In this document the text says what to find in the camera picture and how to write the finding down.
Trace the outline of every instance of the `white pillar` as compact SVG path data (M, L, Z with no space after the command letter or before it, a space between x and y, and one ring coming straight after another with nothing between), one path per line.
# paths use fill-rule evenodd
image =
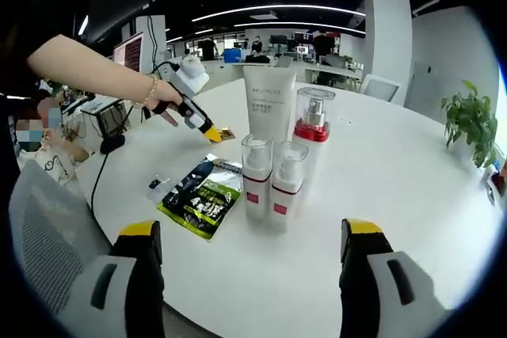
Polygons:
M126 25L121 27L121 40L125 41L126 39L130 38L130 22L128 22Z
M174 57L182 57L185 54L185 43L183 41L176 41L174 43Z
M148 16L140 16L135 19L135 34L143 33L139 71L144 74L149 74L153 70L151 55L153 54L154 44L150 38L150 33L157 44L155 65L166 60L166 17L156 15L151 16L151 20L153 21L153 32L151 32L151 21Z
M364 0L364 70L400 84L392 103L403 105L412 61L410 0Z

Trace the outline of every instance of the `bracelet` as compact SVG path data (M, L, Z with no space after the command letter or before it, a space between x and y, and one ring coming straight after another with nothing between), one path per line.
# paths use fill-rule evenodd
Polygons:
M147 97L144 98L143 106L146 107L148 104L148 101L153 97L153 94L155 93L155 90L157 89L157 83L158 83L158 77L154 74L150 74L148 77L151 77L153 80L153 83L151 84L150 92L148 93Z

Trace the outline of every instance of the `woman's hand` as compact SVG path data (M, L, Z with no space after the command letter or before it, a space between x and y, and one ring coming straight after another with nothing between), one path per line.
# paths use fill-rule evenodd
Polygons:
M183 98L181 97L180 93L176 91L176 89L169 83L164 81L158 81L153 97L150 97L150 99L147 102L147 107L150 110L153 110L158 106L159 101L171 102L169 104L169 108L177 111L177 106L181 104ZM167 120L175 127L177 126L177 121L168 112L162 113L161 117Z

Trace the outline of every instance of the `snack package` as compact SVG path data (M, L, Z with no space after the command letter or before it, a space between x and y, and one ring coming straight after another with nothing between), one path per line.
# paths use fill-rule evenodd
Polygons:
M193 233L211 239L242 188L241 165L208 154L157 208Z

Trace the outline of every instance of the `red band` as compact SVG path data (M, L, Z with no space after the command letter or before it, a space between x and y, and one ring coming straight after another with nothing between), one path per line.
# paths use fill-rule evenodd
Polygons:
M308 127L302 120L298 120L294 127L294 135L311 142L325 142L330 136L329 124L326 122L325 127L315 129Z
M275 185L271 185L271 188L277 190L280 193L287 194L289 196L295 196L296 194L298 194L302 187L303 187L303 184L301 184L301 186L299 187L299 189L296 190L295 192L287 192L286 190L282 190L280 188L277 188Z
M245 174L243 173L243 177L245 177L247 180L250 180L250 181L253 181L253 182L257 182L258 184L263 184L265 183L267 180L269 180L269 178L271 177L271 173L273 171L269 172L269 175L264 179L264 180L256 180L252 177L248 177L248 176L245 176Z

